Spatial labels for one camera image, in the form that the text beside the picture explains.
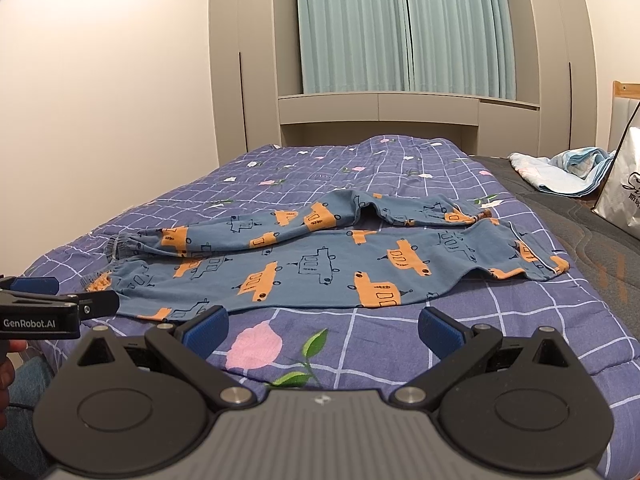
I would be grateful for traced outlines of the person's left hand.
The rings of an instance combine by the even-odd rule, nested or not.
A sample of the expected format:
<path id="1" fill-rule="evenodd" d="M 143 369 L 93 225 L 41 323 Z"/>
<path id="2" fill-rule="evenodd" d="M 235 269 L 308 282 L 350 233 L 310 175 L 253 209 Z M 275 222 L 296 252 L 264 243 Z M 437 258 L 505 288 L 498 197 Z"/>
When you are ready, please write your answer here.
<path id="1" fill-rule="evenodd" d="M 6 355 L 1 359 L 0 365 L 0 429 L 6 428 L 6 409 L 10 403 L 9 386 L 13 384 L 15 378 L 15 367 L 8 357 L 9 353 L 20 353 L 27 348 L 27 342 L 24 340 L 8 341 L 8 350 Z"/>

